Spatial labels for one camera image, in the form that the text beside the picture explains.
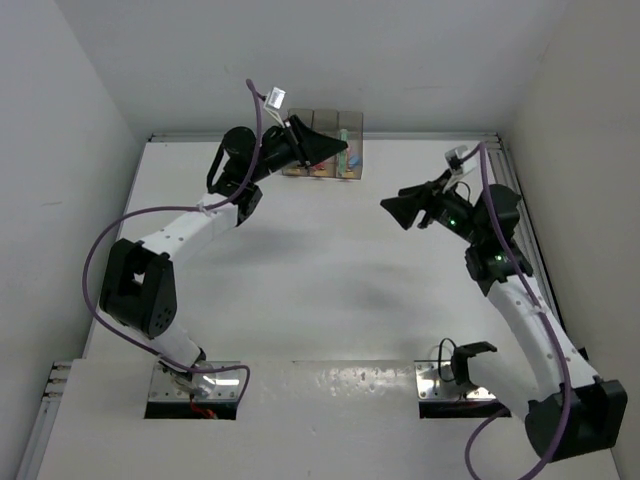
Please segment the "green highlighter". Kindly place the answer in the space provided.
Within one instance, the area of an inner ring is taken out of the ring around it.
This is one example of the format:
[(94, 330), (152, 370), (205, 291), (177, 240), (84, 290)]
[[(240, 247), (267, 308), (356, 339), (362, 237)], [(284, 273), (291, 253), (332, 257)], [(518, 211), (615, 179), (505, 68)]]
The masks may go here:
[[(348, 144), (348, 130), (341, 129), (340, 130), (340, 140), (345, 144)], [(348, 160), (349, 160), (349, 147), (346, 147), (343, 151), (338, 154), (337, 157), (337, 166), (336, 166), (336, 175), (338, 178), (343, 178), (348, 171)]]

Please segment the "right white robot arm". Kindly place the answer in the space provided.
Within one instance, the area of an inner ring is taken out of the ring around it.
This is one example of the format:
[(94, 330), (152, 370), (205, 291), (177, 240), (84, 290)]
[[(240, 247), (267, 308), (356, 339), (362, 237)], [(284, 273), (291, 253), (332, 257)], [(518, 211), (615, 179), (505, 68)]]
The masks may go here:
[(459, 345), (452, 358), (457, 384), (490, 391), (525, 425), (531, 446), (543, 456), (561, 437), (551, 459), (612, 448), (628, 396), (617, 380), (605, 380), (577, 351), (541, 296), (526, 257), (513, 240), (520, 197), (500, 184), (492, 202), (470, 203), (435, 181), (399, 190), (381, 201), (403, 229), (438, 222), (469, 244), (465, 262), (482, 294), (501, 314), (528, 361), (518, 371), (488, 341)]

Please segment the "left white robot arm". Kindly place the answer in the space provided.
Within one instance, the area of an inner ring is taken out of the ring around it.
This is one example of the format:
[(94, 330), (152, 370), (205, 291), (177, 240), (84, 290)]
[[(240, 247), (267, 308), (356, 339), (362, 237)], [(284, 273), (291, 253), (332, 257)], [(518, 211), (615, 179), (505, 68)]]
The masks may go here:
[(220, 142), (200, 202), (162, 229), (110, 249), (99, 307), (144, 338), (160, 363), (189, 378), (206, 359), (176, 320), (175, 272), (222, 234), (244, 223), (262, 198), (259, 182), (296, 163), (310, 168), (348, 145), (312, 130), (292, 115), (256, 136), (248, 127), (229, 130)]

